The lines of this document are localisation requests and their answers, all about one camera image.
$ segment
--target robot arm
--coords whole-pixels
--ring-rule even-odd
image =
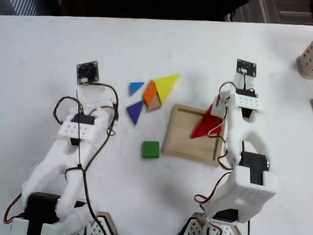
[[[248,222],[277,192],[277,177],[269,167],[272,154],[263,107],[252,89],[253,79],[246,70],[237,69],[234,86],[213,101],[212,115],[223,118],[227,109],[224,151],[233,170],[227,181],[216,189],[214,197],[202,205],[210,222],[226,225]],[[249,142],[257,153],[244,150],[243,141]]]
[[[104,106],[113,107],[110,101],[92,103],[85,106],[85,115],[80,114],[85,116],[81,118],[79,125],[80,159],[83,168],[107,137],[107,127],[114,118],[114,109],[102,109]],[[58,175],[64,175],[67,169],[79,164],[77,115],[77,108],[70,110],[47,156],[23,184],[22,205],[25,216],[24,219],[13,220],[11,234],[30,234],[29,230],[38,221],[42,222],[41,233],[39,231],[38,234],[72,234],[91,221],[87,204],[78,201],[83,186],[83,174],[80,170],[67,172],[67,183],[62,195],[41,192]]]

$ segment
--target green cube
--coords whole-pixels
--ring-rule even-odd
[[[142,143],[142,157],[158,158],[159,157],[158,141],[144,141]]]

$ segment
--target wire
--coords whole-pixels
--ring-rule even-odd
[[[226,84],[231,84],[231,85],[233,85],[236,89],[237,89],[237,87],[236,87],[236,85],[235,85],[235,83],[233,83],[233,82],[224,82],[221,86],[220,86],[220,89],[219,89],[219,97],[220,97],[220,101],[222,101],[223,103],[228,99],[225,99],[225,100],[222,100],[221,99],[221,89],[223,88],[223,86],[225,86]]]
[[[115,94],[115,100],[116,100],[116,109],[115,109],[114,117],[115,117],[116,120],[118,120],[118,117],[119,117],[119,115],[118,115],[118,95],[117,95],[117,92],[114,89],[114,87],[111,86],[111,85],[105,84],[105,83],[89,83],[88,85],[103,86],[103,87],[111,88],[111,90]]]
[[[226,119],[226,116],[227,116],[227,107],[225,108],[225,115],[224,115],[224,118],[223,118],[223,120],[222,120],[222,122],[219,124],[219,125],[217,125],[216,127],[214,127],[213,129],[211,129],[209,132],[208,132],[208,134],[207,134],[207,136],[209,137],[209,138],[220,138],[223,142],[224,142],[224,144],[226,143],[226,141],[224,140],[224,138],[222,137],[222,136],[220,136],[220,135],[216,135],[216,136],[211,136],[210,135],[210,133],[213,131],[213,130],[215,130],[215,129],[217,129],[218,127],[220,127],[223,123],[224,123],[224,121],[225,121],[225,119]],[[223,168],[224,170],[233,170],[233,168],[229,168],[229,167],[227,167],[227,166],[225,166],[223,163],[221,163],[221,161],[220,161],[220,159],[221,158],[223,158],[223,157],[225,157],[227,155],[227,151],[223,154],[223,155],[221,155],[221,156],[219,156],[218,158],[217,158],[217,162],[219,163],[219,165],[221,166],[221,168]]]
[[[102,224],[100,223],[100,221],[98,220],[98,218],[95,216],[91,204],[90,204],[90,199],[89,199],[89,193],[88,193],[88,187],[87,187],[87,179],[86,179],[86,171],[82,169],[83,172],[83,180],[84,180],[84,188],[85,188],[85,195],[86,195],[86,201],[87,201],[87,205],[89,208],[89,212],[92,216],[92,218],[94,219],[94,221],[98,224],[98,226],[100,227],[101,231],[103,232],[103,235],[106,235],[106,231],[104,230]]]
[[[222,235],[223,234],[223,230],[219,227],[219,226],[217,226],[217,225],[215,225],[215,224],[212,224],[211,222],[209,222],[214,228],[216,228],[216,229],[219,229],[220,230],[220,235]]]
[[[246,89],[246,73],[244,73],[244,90]]]
[[[81,165],[81,161],[80,161],[80,112],[79,112],[79,105],[77,105],[78,107],[78,160],[79,160],[79,165]]]
[[[87,205],[88,205],[88,209],[89,209],[89,212],[92,216],[92,218],[94,219],[94,221],[98,224],[98,226],[100,227],[102,233],[104,235],[106,235],[106,231],[104,230],[102,224],[99,222],[99,220],[97,219],[97,217],[95,216],[93,210],[92,210],[92,207],[91,207],[91,203],[90,203],[90,198],[89,198],[89,193],[88,193],[88,186],[87,186],[87,179],[86,179],[86,171],[88,170],[89,166],[91,165],[92,161],[96,158],[96,156],[98,155],[98,153],[102,150],[102,148],[106,145],[106,143],[108,142],[110,136],[111,136],[111,133],[115,131],[113,131],[113,126],[114,126],[114,122],[115,120],[118,119],[118,95],[116,93],[116,90],[110,86],[110,85],[107,85],[107,84],[102,84],[102,83],[90,83],[90,85],[98,85],[98,86],[105,86],[105,87],[109,87],[111,88],[113,91],[114,91],[114,94],[115,94],[115,98],[116,98],[116,108],[114,108],[114,117],[109,125],[109,127],[107,128],[107,137],[105,139],[105,141],[103,142],[103,144],[100,146],[100,148],[96,151],[96,153],[92,156],[92,158],[90,159],[90,161],[87,163],[85,169],[83,169],[80,161],[79,161],[79,164],[77,167],[72,167],[72,168],[68,168],[66,169],[65,171],[65,178],[66,178],[66,175],[67,175],[67,172],[70,171],[70,170],[81,170],[82,173],[83,173],[83,181],[84,181],[84,188],[85,188],[85,195],[86,195],[86,201],[87,201]],[[80,102],[78,101],[78,97],[77,97],[77,104],[78,104],[78,117],[79,117],[79,112],[80,112]],[[78,133],[78,154],[79,154],[79,159],[80,159],[80,135]]]
[[[226,120],[227,117],[227,107],[225,107],[225,115],[224,118],[222,119],[221,123],[218,124],[216,127],[212,128],[211,130],[208,131],[207,136],[210,137],[210,134],[212,131],[214,131],[215,129],[219,128],[220,126],[222,126]]]
[[[114,110],[114,108],[112,107],[112,106],[109,106],[109,105],[107,105],[107,106],[101,106],[100,107],[101,109],[104,109],[104,108],[111,108],[111,109],[113,109]],[[94,111],[96,111],[97,109],[93,109],[93,110],[91,110],[91,112],[89,113],[89,115],[91,115]]]
[[[250,220],[248,221],[248,235],[250,235]]]
[[[14,204],[21,198],[22,194],[20,193],[11,203],[10,205],[7,207],[7,209],[5,210],[4,216],[3,216],[3,223],[4,224],[10,224],[12,223],[13,219],[16,217],[21,217],[23,213],[17,215],[17,216],[13,216],[10,219],[7,219],[8,214],[11,210],[11,208],[14,206]]]
[[[225,157],[227,155],[227,151],[223,154],[223,155],[221,155],[221,156],[219,156],[218,158],[217,158],[217,162],[219,163],[219,165],[221,166],[221,168],[223,168],[224,170],[233,170],[234,168],[229,168],[229,167],[227,167],[227,166],[225,166],[223,163],[221,163],[221,158],[223,158],[223,157]]]
[[[198,202],[199,204],[207,203],[208,201],[210,201],[210,200],[212,199],[212,197],[214,196],[214,193],[215,193],[215,191],[216,191],[216,188],[217,188],[217,186],[220,184],[221,180],[222,180],[226,175],[228,175],[228,174],[230,174],[230,173],[231,173],[231,172],[225,173],[225,174],[216,182],[216,184],[215,184],[215,186],[214,186],[214,188],[213,188],[211,194],[210,194],[208,197],[205,197],[205,196],[203,196],[203,195],[201,195],[201,194],[196,194],[196,195],[194,196],[195,201]]]
[[[113,110],[115,111],[115,108],[112,107],[112,106],[101,106],[100,108],[101,108],[101,109],[104,109],[104,108],[111,108],[111,109],[113,109]],[[96,110],[97,110],[97,109],[91,110],[91,112],[89,113],[89,115],[91,115],[91,114],[92,114],[94,111],[96,111]],[[115,136],[115,135],[116,135],[116,132],[115,132],[114,130],[112,130],[110,136]]]
[[[89,199],[89,193],[88,193],[88,186],[87,186],[87,179],[86,179],[86,171],[83,169],[82,164],[80,162],[80,130],[79,130],[79,116],[80,116],[80,112],[79,112],[79,104],[78,104],[78,158],[79,158],[79,164],[77,166],[77,168],[79,168],[82,172],[83,172],[83,180],[84,180],[84,188],[85,188],[85,195],[86,195],[86,201],[87,201],[87,205],[88,205],[88,209],[89,212],[92,216],[92,218],[94,219],[94,221],[99,225],[102,233],[104,235],[106,235],[106,231],[104,230],[102,224],[100,223],[100,221],[98,220],[98,218],[95,216],[92,207],[91,207],[91,203],[90,203],[90,199]]]
[[[59,120],[58,116],[57,116],[57,110],[58,110],[58,107],[60,106],[60,104],[62,103],[63,100],[65,99],[71,99],[71,100],[74,100],[75,102],[77,102],[78,106],[79,106],[79,109],[80,111],[82,112],[82,114],[84,114],[84,107],[83,105],[81,104],[81,102],[79,102],[78,99],[74,98],[74,97],[71,97],[71,96],[64,96],[62,97],[58,102],[57,104],[55,105],[55,108],[53,110],[53,116],[54,118],[57,120],[57,122],[62,125],[63,124],[63,121],[62,120]]]

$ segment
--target white table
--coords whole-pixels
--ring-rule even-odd
[[[313,27],[299,25],[0,17],[0,211],[52,145],[59,129],[52,111],[60,97],[75,95],[76,64],[97,60],[100,81],[119,94],[120,120],[90,168],[91,198],[111,213],[120,235],[177,234],[200,211],[194,194],[208,194],[222,170],[168,156],[143,161],[142,141],[163,142],[175,103],[206,109],[241,58],[257,64],[256,90],[280,180],[279,193],[252,219],[251,234],[310,233],[313,81],[299,75],[295,59],[312,35]],[[143,88],[129,97],[129,83],[177,72],[167,102],[142,112],[134,127],[126,107],[141,99]],[[11,212],[21,210],[18,203]],[[245,234],[246,225],[240,228]]]

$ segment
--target wooden frame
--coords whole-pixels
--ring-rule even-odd
[[[218,166],[217,157],[221,153],[223,141],[220,138],[210,139],[207,136],[190,138],[205,112],[206,110],[185,105],[174,105],[163,145],[163,153]],[[223,136],[223,134],[224,126],[222,126],[220,135]]]

